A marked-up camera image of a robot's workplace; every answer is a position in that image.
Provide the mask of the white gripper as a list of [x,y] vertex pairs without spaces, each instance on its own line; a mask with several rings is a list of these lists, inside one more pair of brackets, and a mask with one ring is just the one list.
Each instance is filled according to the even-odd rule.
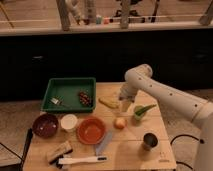
[[135,101],[136,89],[130,86],[122,86],[120,89],[119,99],[120,112],[125,113],[131,105],[131,102]]

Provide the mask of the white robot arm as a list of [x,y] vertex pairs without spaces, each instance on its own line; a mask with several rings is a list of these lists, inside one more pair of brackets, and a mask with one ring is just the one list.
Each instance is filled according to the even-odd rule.
[[213,171],[213,102],[157,82],[152,74],[148,64],[127,70],[119,99],[134,102],[141,90],[181,113],[201,130],[193,171]]

